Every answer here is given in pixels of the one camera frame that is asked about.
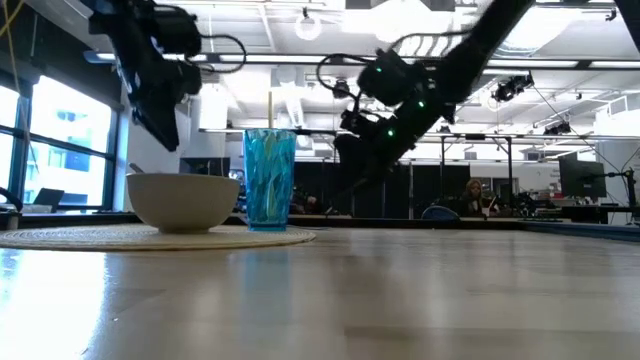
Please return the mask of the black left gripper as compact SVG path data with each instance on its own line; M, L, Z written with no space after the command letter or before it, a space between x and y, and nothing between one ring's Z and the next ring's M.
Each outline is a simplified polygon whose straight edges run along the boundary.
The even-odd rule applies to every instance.
M175 107L200 91L199 68L185 61L143 57L132 51L116 52L116 68L135 121L166 150L176 151L179 136Z

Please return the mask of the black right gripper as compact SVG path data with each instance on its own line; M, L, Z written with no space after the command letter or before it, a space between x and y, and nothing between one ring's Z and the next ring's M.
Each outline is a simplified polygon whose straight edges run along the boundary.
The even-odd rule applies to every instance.
M399 95L397 108L389 117L368 119L360 107L362 96L382 99L370 89L360 87L354 108L342 114L340 127L349 131L334 140L339 166L334 176L338 193L359 191L380 183L387 169L378 160L397 160L414 149L418 140L440 119L453 122L455 102L427 84L409 86Z

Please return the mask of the white ribbed bowl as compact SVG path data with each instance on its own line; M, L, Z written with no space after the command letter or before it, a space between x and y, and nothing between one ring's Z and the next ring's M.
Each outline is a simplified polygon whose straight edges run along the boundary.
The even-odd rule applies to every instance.
M240 183L222 176L137 173L126 176L133 212L162 233L206 233L232 213Z

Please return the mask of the black partition panels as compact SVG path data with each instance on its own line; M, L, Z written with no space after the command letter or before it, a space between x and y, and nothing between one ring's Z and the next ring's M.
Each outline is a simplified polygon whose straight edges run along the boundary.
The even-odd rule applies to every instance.
M468 165L398 165L384 181L338 195L337 171L331 161L297 162L294 184L324 208L354 218L418 219L436 200L461 195L471 178Z

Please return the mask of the large window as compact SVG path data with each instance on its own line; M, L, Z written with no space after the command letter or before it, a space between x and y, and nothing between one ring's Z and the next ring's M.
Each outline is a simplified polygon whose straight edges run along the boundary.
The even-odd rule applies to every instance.
M14 87L0 82L0 187L27 204L45 189L64 207L109 204L117 113L42 76Z

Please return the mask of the blue chair back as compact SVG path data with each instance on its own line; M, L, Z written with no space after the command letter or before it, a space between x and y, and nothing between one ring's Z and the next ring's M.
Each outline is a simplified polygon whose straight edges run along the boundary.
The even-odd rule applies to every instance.
M446 221L459 221L460 217L455 211L451 210L450 208L440 206L440 205L432 205L423 211L421 215L421 219L429 220L429 221L446 222Z

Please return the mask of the person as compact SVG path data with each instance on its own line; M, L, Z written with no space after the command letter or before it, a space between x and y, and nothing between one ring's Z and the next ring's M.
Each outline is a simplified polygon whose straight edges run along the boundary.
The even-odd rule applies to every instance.
M495 200L483 196L482 183L478 179L467 182L462 202L462 215L466 217L492 217L500 213Z

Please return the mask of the round woven straw placemat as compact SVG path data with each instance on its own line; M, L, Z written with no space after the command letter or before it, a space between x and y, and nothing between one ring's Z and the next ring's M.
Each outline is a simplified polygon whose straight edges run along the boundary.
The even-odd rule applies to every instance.
M254 232L218 226L203 233L165 234L143 224L78 226L0 231L0 248L94 252L222 250L311 242L307 230Z

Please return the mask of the ceiling light strip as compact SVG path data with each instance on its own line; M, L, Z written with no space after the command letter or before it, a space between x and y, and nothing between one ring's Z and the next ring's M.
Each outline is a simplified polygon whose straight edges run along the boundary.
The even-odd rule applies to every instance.
M115 55L96 51L84 52L85 59L90 63L108 64L115 63ZM185 60L184 55L165 54L167 60ZM249 54L246 57L246 65L314 65L319 63L326 55L282 55L282 54ZM356 66L366 61L375 60L376 56L354 55L363 60L343 59L329 60L329 64L337 66ZM433 57L404 56L407 63L425 62L427 64L439 63L441 59ZM239 53L203 53L191 58L195 63L236 65L243 60ZM486 65L487 69L523 69L523 70L576 70L576 71L640 71L640 60L621 59L547 59L547 58L492 58Z

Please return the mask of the black laptop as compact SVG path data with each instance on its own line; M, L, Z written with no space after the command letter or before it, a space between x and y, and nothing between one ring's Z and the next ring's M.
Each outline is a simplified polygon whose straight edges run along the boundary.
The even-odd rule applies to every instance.
M33 200L28 200L27 203L57 207L60 204L64 194L64 190L41 188L36 194L35 198Z

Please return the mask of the black computer monitor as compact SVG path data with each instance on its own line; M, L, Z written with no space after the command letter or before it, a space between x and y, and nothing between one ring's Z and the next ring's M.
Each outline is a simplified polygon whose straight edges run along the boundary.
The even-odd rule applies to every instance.
M558 159L560 185L564 197L604 198L607 196L604 166L581 161L575 153Z

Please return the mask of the black aluminium table frame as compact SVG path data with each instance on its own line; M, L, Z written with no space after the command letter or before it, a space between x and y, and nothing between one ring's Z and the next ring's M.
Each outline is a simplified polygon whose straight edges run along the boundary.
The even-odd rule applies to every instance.
M137 224L133 213L105 214L10 214L0 213L0 230L70 226ZM308 228L382 228L527 231L553 235L597 238L640 244L640 227L588 223L525 221L513 218L476 218L458 221L370 219L300 215L289 219L291 226Z

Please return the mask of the black metal rack frame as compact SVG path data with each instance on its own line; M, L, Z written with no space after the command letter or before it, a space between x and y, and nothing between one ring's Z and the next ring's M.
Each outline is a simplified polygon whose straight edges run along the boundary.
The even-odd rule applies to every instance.
M635 172L640 197L640 137L568 134L561 136L483 133L428 133L407 151L404 165L463 166L472 178L505 179L514 190L559 190L559 159L594 161L606 172Z

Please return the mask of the black overhead support frame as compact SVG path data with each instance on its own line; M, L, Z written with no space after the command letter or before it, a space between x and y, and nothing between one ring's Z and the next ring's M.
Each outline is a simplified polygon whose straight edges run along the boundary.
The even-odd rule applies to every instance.
M614 0L630 36L640 52L640 0Z

